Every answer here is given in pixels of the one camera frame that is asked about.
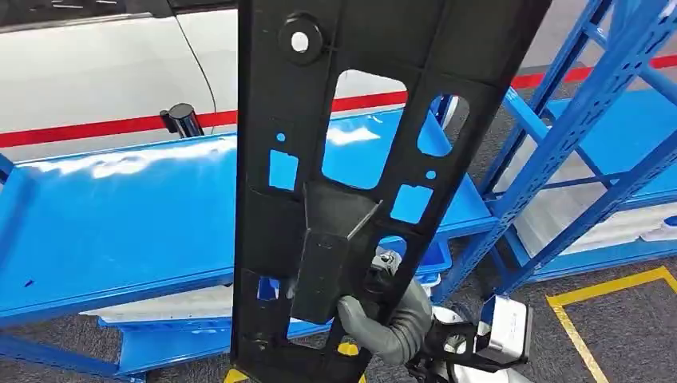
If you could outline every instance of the robotic hand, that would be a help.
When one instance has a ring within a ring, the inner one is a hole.
[[[372,268],[394,275],[400,260],[379,247]],[[339,300],[338,315],[359,345],[386,363],[405,365],[421,383],[530,383],[507,369],[529,357],[531,310],[526,305],[491,297],[479,325],[462,306],[452,308],[432,307],[413,279],[388,326],[369,318],[351,296]]]

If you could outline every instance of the rectangular cutout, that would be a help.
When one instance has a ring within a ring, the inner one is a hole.
[[[322,173],[327,178],[360,189],[372,189],[381,179],[388,153],[398,130],[402,110],[392,109],[395,105],[370,108],[371,93],[402,91],[403,83],[388,77],[381,77],[359,70],[350,69],[341,73],[335,90],[335,105],[346,104],[349,100],[362,97],[362,103],[353,102],[352,116],[333,118],[327,129]]]
[[[408,223],[418,223],[432,195],[433,189],[425,186],[402,185],[395,198],[390,217]]]
[[[293,191],[296,183],[296,171],[299,159],[271,149],[271,166],[268,173],[268,184],[274,188]]]
[[[279,296],[279,281],[273,278],[261,277],[259,279],[259,291],[256,297],[260,301],[275,301]]]
[[[443,157],[451,152],[453,142],[458,138],[458,133],[465,125],[470,114],[470,104],[460,96],[438,97],[433,101],[433,113],[441,120],[443,134],[440,137],[430,137],[424,129],[418,135],[418,150],[429,156]]]

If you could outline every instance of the gray carpet floor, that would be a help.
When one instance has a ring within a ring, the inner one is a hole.
[[[558,97],[575,88],[567,85]],[[513,120],[501,110],[470,169],[477,180],[490,164]],[[459,254],[463,241],[452,243]],[[602,270],[527,285],[513,294],[534,307],[536,320],[532,338],[532,360],[518,369],[535,382],[594,382],[562,325],[545,301],[546,295],[561,294],[585,286],[623,277],[659,266],[677,276],[677,259],[662,259],[629,267]],[[482,263],[463,287],[447,302],[463,302],[477,312],[481,292],[491,283],[491,265]],[[664,282],[622,290],[565,307],[600,368],[612,383],[677,381],[677,294]],[[8,330],[24,338],[58,345],[87,355],[115,361],[120,349],[116,330],[101,329],[92,318],[69,316]],[[314,342],[308,338],[305,342]],[[228,370],[228,356],[211,357],[148,374],[151,383],[220,383]],[[384,365],[374,359],[367,370],[370,383],[415,382],[400,366]],[[16,361],[0,361],[0,382],[85,383],[100,379],[48,369]]]

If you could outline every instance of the blue shelf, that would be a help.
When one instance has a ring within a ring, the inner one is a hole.
[[[333,120],[325,174],[373,183],[401,114]],[[449,151],[432,115],[419,144]],[[235,173],[234,134],[17,164],[0,193],[0,326],[231,282]],[[466,176],[437,239],[495,222]]]
[[[299,338],[330,327],[295,322],[289,325],[287,336]],[[118,374],[130,375],[227,353],[231,346],[231,328],[125,331],[123,339]]]
[[[557,118],[568,103],[569,100],[550,101],[548,111]],[[626,172],[677,129],[676,121],[677,106],[657,91],[626,92],[581,141],[578,151],[601,175]],[[624,210],[674,201],[677,165],[642,188],[624,204]]]
[[[514,227],[505,232],[505,239],[515,256],[515,262],[523,267],[530,258]],[[671,255],[677,255],[677,240],[645,242],[637,239],[621,245],[558,255],[544,267],[534,271],[527,282],[545,281]]]

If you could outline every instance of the car door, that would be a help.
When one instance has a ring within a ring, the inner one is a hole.
[[[0,151],[12,160],[171,139],[59,141],[138,127],[180,102],[215,112],[167,0],[0,0],[0,52]]]

